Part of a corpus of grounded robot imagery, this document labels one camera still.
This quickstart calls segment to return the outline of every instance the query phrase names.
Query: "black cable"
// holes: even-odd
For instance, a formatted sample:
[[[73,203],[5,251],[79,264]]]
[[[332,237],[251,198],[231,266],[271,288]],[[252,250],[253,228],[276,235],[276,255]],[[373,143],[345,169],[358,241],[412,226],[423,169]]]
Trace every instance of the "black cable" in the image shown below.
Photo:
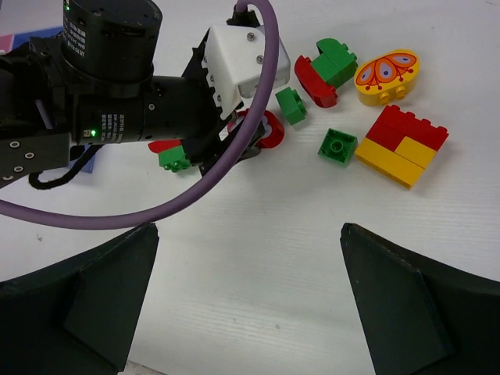
[[[102,148],[102,145],[91,146],[78,160],[74,163],[71,169],[64,176],[52,181],[40,181],[41,172],[31,173],[29,177],[30,185],[37,190],[51,190],[68,184],[77,174],[90,162],[92,157]]]

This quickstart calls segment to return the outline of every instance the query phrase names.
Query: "yellow butterfly block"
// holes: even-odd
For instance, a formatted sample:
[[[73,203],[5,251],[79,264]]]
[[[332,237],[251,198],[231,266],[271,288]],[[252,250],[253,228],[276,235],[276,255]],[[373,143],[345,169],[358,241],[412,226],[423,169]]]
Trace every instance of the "yellow butterfly block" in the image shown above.
[[[397,49],[361,65],[354,84],[365,105],[387,105],[403,99],[416,84],[420,60],[415,52]]]

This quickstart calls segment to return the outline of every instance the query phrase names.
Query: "pink object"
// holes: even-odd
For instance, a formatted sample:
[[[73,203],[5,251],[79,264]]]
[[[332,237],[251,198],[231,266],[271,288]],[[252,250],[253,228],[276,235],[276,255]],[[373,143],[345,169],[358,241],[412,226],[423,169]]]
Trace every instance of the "pink object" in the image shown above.
[[[4,35],[0,37],[0,50],[10,52],[13,48],[14,34]]]

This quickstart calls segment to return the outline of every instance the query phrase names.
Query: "white table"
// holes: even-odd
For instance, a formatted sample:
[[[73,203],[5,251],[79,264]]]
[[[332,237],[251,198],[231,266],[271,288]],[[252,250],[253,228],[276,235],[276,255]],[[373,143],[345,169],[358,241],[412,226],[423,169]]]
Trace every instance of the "white table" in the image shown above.
[[[158,1],[155,64],[179,75],[207,28],[233,3]],[[500,280],[500,2],[492,0],[274,0],[290,56],[317,55],[337,38],[365,62],[416,51],[420,82],[401,103],[449,129],[411,191],[353,161],[316,155],[329,127],[363,139],[380,108],[346,84],[320,109],[295,77],[309,115],[275,151],[237,166],[205,199],[158,223],[161,242],[130,359],[169,375],[373,373],[339,244],[355,222],[421,254]],[[60,0],[7,0],[0,34],[61,24]],[[273,98],[269,109],[277,111]],[[157,205],[198,175],[162,172],[145,145],[107,146],[93,175],[38,193],[25,180],[0,191],[13,202],[73,214]],[[82,252],[119,232],[84,233],[0,218],[0,279]]]

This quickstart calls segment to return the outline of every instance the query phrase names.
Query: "purple cable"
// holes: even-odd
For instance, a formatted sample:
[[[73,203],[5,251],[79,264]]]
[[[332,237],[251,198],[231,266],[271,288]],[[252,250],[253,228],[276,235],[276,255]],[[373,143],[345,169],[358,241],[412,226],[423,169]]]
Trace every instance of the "purple cable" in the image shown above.
[[[186,209],[211,191],[231,170],[247,148],[260,123],[273,91],[276,77],[280,34],[276,14],[269,0],[238,0],[236,10],[243,12],[248,5],[260,11],[266,28],[264,63],[257,92],[241,129],[219,162],[196,184],[171,201],[158,207],[118,216],[71,216],[31,209],[0,200],[0,215],[14,219],[74,230],[115,230],[137,227],[165,219]]]

